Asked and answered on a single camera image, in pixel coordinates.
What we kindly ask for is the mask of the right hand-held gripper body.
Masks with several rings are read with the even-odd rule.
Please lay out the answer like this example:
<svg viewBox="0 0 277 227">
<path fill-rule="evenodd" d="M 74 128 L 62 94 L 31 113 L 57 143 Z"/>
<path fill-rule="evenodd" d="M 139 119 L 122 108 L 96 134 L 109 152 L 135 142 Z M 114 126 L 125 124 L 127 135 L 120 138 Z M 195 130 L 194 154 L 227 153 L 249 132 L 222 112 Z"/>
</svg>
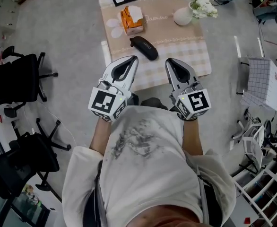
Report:
<svg viewBox="0 0 277 227">
<path fill-rule="evenodd" d="M 208 91 L 200 80 L 173 90 L 169 97 L 173 103 L 169 111 L 177 112 L 181 120 L 199 117 L 211 108 Z"/>
</svg>

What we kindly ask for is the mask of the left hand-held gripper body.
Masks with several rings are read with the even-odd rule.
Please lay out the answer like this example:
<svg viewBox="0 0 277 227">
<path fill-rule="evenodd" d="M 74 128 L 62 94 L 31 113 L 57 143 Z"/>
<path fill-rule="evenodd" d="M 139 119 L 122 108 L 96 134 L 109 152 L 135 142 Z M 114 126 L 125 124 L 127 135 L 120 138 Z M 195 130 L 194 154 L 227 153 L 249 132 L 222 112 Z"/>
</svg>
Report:
<svg viewBox="0 0 277 227">
<path fill-rule="evenodd" d="M 99 79 L 94 87 L 88 104 L 88 109 L 97 117 L 107 122 L 116 121 L 132 99 L 132 93 L 121 86 Z"/>
</svg>

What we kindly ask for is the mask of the black glasses case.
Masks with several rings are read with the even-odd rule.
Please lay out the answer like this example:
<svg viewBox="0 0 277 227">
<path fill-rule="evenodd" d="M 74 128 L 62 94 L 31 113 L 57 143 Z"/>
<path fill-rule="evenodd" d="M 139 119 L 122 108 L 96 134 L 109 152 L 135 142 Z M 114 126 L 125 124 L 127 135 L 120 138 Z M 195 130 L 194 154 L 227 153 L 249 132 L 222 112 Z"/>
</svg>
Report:
<svg viewBox="0 0 277 227">
<path fill-rule="evenodd" d="M 130 38 L 130 46 L 138 49 L 150 61 L 155 61 L 158 58 L 157 49 L 141 36 Z"/>
</svg>

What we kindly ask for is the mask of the person's left forearm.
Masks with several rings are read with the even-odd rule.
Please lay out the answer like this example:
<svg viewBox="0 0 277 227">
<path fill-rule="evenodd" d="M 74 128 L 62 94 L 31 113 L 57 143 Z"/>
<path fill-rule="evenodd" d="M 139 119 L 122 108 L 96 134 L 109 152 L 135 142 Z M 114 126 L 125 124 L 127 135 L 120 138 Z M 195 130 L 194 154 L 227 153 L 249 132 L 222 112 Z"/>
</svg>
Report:
<svg viewBox="0 0 277 227">
<path fill-rule="evenodd" d="M 112 132 L 112 123 L 99 118 L 95 127 L 95 132 L 90 144 L 90 149 L 105 154 L 109 137 Z"/>
</svg>

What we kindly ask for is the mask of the person's right forearm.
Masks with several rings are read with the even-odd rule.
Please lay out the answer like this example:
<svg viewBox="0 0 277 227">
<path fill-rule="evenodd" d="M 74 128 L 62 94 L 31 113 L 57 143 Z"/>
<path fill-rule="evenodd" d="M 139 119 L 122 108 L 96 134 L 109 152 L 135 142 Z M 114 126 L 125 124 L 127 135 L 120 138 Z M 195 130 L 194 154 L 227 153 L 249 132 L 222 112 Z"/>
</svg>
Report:
<svg viewBox="0 0 277 227">
<path fill-rule="evenodd" d="M 192 156 L 203 155 L 197 118 L 191 121 L 184 121 L 182 149 Z"/>
</svg>

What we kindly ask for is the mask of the beige checked tablecloth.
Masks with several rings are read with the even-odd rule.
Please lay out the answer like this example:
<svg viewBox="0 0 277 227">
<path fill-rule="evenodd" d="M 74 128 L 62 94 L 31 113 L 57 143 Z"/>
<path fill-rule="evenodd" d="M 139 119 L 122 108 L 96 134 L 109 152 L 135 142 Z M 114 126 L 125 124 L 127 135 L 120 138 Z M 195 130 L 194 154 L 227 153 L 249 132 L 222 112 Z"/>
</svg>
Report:
<svg viewBox="0 0 277 227">
<path fill-rule="evenodd" d="M 115 6 L 112 0 L 98 0 L 106 32 L 109 54 L 114 61 L 124 56 L 136 55 L 139 59 L 137 73 L 131 90 L 138 91 L 168 83 L 164 68 L 168 58 L 179 59 L 192 66 L 198 76 L 211 73 L 211 64 L 199 21 L 193 19 L 179 26 L 173 14 L 188 6 L 190 0 L 137 0 L 128 5 L 142 10 L 144 30 L 138 35 L 148 40 L 158 51 L 158 58 L 150 61 L 135 47 L 130 46 L 120 12 L 126 4 Z"/>
</svg>

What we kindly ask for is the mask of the orange tissue pack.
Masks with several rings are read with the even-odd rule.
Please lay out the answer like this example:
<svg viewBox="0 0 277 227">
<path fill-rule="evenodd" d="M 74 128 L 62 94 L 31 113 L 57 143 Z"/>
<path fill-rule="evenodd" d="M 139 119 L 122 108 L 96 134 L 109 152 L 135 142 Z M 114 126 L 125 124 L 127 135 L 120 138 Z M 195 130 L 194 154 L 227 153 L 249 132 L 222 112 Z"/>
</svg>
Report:
<svg viewBox="0 0 277 227">
<path fill-rule="evenodd" d="M 126 35 L 131 36 L 143 32 L 144 19 L 142 10 L 138 6 L 126 6 L 121 10 L 121 21 Z"/>
</svg>

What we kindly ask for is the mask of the white ribbed vase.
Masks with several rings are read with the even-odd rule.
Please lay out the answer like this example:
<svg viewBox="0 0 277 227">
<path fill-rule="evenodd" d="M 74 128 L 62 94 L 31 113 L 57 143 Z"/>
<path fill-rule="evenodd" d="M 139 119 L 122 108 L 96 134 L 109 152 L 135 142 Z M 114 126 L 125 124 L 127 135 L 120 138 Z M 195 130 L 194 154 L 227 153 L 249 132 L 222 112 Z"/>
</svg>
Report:
<svg viewBox="0 0 277 227">
<path fill-rule="evenodd" d="M 174 22 L 179 26 L 188 25 L 193 19 L 193 10 L 189 2 L 188 6 L 178 9 L 173 14 Z"/>
</svg>

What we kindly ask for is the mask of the white office chair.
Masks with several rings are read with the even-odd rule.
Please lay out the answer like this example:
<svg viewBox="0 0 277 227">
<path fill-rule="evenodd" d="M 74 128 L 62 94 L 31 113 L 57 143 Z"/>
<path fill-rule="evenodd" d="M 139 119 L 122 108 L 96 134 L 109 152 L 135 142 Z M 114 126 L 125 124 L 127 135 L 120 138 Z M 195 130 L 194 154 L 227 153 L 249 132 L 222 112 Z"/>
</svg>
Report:
<svg viewBox="0 0 277 227">
<path fill-rule="evenodd" d="M 245 155 L 252 159 L 252 165 L 256 170 L 261 168 L 265 128 L 262 123 L 247 123 L 245 126 L 238 120 L 241 131 L 231 136 L 230 150 L 235 143 L 243 144 Z"/>
</svg>

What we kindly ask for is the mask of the white box with grid cloth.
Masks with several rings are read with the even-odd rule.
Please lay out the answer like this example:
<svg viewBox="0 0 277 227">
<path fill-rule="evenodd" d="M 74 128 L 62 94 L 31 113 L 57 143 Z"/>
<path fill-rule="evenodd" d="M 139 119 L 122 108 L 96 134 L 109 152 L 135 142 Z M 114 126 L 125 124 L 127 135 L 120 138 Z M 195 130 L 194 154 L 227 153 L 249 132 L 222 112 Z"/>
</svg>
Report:
<svg viewBox="0 0 277 227">
<path fill-rule="evenodd" d="M 247 88 L 241 104 L 277 111 L 277 66 L 270 59 L 248 58 Z"/>
</svg>

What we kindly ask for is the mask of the white flower bouquet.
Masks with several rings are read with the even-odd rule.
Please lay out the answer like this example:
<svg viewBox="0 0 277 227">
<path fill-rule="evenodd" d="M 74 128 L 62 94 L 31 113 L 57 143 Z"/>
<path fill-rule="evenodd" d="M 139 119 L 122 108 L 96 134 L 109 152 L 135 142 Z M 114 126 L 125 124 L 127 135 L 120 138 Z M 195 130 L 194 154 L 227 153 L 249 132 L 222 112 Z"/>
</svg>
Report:
<svg viewBox="0 0 277 227">
<path fill-rule="evenodd" d="M 193 16 L 197 19 L 213 17 L 217 18 L 218 11 L 210 0 L 193 0 L 190 3 Z"/>
</svg>

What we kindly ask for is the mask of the person's white printed t-shirt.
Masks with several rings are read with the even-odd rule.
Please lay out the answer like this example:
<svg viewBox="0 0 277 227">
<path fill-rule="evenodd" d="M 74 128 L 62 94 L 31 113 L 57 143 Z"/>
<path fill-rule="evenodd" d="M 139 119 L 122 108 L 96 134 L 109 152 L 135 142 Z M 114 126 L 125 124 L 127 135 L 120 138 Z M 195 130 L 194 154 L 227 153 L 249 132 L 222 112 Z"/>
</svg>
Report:
<svg viewBox="0 0 277 227">
<path fill-rule="evenodd" d="M 104 155 L 74 148 L 62 191 L 67 227 L 127 227 L 141 212 L 173 205 L 193 211 L 199 227 L 221 227 L 236 203 L 234 182 L 212 149 L 182 149 L 176 113 L 129 106 L 116 122 Z"/>
</svg>

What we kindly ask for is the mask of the black office chair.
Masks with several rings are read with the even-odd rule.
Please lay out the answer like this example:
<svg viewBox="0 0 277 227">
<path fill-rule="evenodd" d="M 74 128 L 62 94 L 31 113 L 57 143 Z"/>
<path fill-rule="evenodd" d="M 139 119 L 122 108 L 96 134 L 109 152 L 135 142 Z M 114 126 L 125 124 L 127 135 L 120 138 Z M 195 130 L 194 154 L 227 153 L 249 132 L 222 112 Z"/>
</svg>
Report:
<svg viewBox="0 0 277 227">
<path fill-rule="evenodd" d="M 42 182 L 36 184 L 37 189 L 45 192 L 52 190 L 47 183 L 50 172 L 58 172 L 60 167 L 57 154 L 53 148 L 70 151 L 71 145 L 61 146 L 52 138 L 61 125 L 57 120 L 50 135 L 46 135 L 40 125 L 40 118 L 36 119 L 39 133 L 17 135 L 17 139 L 9 143 L 11 149 L 0 154 L 0 197 L 9 199 L 18 197 L 25 184 L 37 173 L 44 172 Z"/>
<path fill-rule="evenodd" d="M 13 108 L 4 108 L 4 114 L 9 118 L 17 116 L 17 110 L 26 103 L 35 102 L 38 97 L 47 101 L 39 85 L 40 80 L 48 77 L 58 77 L 58 73 L 41 75 L 39 67 L 43 64 L 45 53 L 23 55 L 15 52 L 15 47 L 6 48 L 2 57 L 17 57 L 13 62 L 0 65 L 0 105 L 18 103 Z"/>
</svg>

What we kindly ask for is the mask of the white rack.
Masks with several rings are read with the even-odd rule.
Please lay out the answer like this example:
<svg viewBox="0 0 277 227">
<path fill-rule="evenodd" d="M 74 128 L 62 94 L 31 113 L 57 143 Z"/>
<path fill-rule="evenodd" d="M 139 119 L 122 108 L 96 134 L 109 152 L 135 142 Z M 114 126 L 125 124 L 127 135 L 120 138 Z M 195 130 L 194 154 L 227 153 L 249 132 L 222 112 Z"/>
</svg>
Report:
<svg viewBox="0 0 277 227">
<path fill-rule="evenodd" d="M 235 227 L 277 227 L 277 162 L 254 175 L 246 170 L 233 177 L 236 205 L 230 216 Z"/>
</svg>

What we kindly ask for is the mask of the person's neck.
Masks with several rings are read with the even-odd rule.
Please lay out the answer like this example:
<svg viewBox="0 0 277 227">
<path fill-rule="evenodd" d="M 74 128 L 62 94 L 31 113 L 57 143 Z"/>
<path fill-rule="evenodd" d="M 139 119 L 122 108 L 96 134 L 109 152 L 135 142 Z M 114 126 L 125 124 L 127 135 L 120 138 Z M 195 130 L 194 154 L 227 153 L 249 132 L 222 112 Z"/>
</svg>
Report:
<svg viewBox="0 0 277 227">
<path fill-rule="evenodd" d="M 151 207 L 132 219 L 127 227 L 199 227 L 197 215 L 190 209 L 160 205 Z"/>
</svg>

